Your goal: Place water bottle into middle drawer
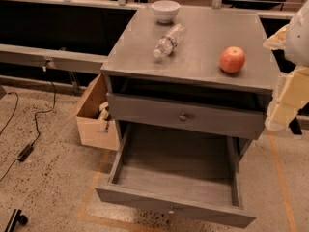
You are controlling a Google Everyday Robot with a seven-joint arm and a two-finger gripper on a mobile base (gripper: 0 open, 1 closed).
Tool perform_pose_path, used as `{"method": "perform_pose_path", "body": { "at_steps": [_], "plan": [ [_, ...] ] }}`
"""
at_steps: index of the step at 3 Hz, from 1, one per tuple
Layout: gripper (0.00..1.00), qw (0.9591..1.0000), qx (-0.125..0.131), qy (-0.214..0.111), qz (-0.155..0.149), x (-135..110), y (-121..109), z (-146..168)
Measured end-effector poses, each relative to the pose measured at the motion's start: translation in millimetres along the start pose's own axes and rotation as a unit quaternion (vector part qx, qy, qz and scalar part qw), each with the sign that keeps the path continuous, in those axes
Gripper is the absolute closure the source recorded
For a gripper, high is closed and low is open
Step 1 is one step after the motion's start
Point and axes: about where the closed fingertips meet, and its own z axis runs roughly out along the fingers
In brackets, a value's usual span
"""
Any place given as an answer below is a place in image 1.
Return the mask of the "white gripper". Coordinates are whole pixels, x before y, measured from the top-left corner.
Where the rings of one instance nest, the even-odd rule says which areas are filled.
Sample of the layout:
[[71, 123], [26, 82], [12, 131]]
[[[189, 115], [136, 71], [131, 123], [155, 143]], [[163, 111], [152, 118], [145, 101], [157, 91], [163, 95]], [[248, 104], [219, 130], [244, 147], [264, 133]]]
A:
[[263, 47], [284, 50], [287, 60], [296, 66], [290, 73], [281, 72], [267, 109], [265, 126], [280, 131], [289, 126], [298, 111], [309, 102], [309, 0], [293, 16], [288, 27], [281, 27], [266, 39]]

